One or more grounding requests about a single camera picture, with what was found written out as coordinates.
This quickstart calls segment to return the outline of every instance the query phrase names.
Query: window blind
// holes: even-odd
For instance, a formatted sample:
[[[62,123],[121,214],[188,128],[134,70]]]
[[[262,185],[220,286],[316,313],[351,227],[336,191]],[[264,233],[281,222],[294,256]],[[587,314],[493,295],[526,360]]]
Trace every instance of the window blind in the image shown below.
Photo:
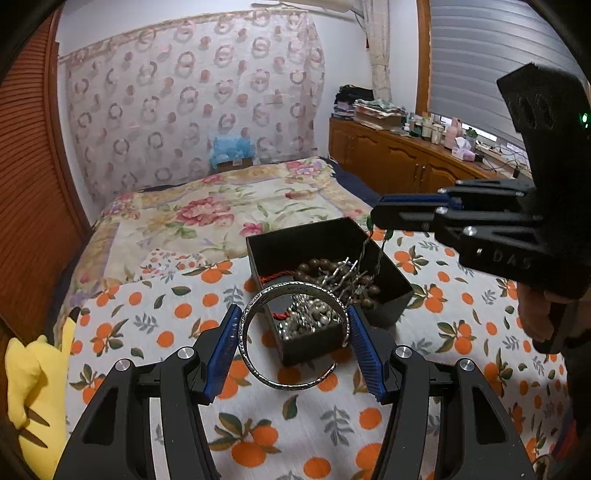
[[[585,76],[558,34],[520,0],[430,0],[429,110],[523,146],[496,81],[533,62]]]

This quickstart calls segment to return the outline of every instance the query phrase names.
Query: bed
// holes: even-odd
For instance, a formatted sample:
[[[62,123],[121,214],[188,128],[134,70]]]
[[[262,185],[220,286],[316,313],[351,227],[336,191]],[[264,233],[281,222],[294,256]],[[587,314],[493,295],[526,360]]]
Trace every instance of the bed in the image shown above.
[[[341,216],[364,226],[376,200],[356,177],[318,157],[116,199],[95,225],[55,326],[59,339],[65,314],[83,307],[69,363],[70,431],[117,359],[159,361],[216,326],[229,303],[249,301],[248,235]],[[380,241],[384,233],[374,235]],[[530,458],[551,451],[569,405],[566,371],[560,355],[532,349],[515,284],[461,267],[456,252],[428,233],[396,232],[385,253],[414,288],[393,330],[398,343],[439,362],[474,359]],[[283,368],[267,327],[251,328],[249,350],[271,378],[314,378],[331,359],[339,366],[320,386],[294,395],[256,382],[236,358],[222,395],[201,409],[222,478],[369,479],[389,409],[367,393],[351,351]],[[438,410],[432,398],[423,479],[433,475]],[[156,401],[151,416],[157,477],[168,478]]]

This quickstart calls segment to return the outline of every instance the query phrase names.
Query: patterned curtain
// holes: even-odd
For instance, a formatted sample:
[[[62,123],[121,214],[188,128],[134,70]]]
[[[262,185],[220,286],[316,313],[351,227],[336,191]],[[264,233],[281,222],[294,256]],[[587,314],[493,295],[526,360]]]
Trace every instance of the patterned curtain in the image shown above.
[[[392,101],[390,90],[389,0],[363,0],[374,97]]]
[[[324,54],[304,11],[167,21],[62,61],[78,161],[101,208],[207,176],[220,148],[222,158],[254,154],[256,163],[316,152]]]

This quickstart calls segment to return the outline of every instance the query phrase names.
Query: stuffed toy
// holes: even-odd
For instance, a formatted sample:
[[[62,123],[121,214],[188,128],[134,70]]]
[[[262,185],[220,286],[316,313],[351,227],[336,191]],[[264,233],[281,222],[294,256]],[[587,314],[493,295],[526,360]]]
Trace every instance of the stuffed toy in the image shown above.
[[[66,384],[74,340],[74,309],[64,324],[61,349],[41,335],[24,346],[8,342],[8,418],[17,428],[22,456],[40,480],[51,480],[66,446]]]

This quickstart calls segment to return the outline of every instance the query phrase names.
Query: finger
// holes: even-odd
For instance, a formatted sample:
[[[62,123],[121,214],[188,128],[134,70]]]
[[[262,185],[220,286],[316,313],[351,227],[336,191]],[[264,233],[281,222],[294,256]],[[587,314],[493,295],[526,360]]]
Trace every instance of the finger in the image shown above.
[[[517,296],[519,306],[525,315],[548,316],[550,314],[551,303],[546,300],[543,292],[534,290],[526,285],[517,285]]]
[[[530,337],[536,340],[550,340],[552,338],[554,326],[547,315],[533,313],[527,305],[521,302],[517,307],[517,311],[521,324]]]
[[[552,338],[554,333],[554,327],[548,319],[548,317],[526,317],[524,320],[521,318],[521,324],[523,330],[534,340],[539,342],[545,342]]]
[[[574,301],[574,300],[568,299],[566,297],[561,297],[560,295],[557,295],[556,293],[552,293],[549,291],[544,292],[544,297],[546,300],[548,300],[552,303],[571,303]]]
[[[525,334],[530,337],[531,339],[535,340],[536,342],[543,342],[544,339],[540,338],[537,333],[530,329],[530,326],[527,324],[523,324],[523,331]]]

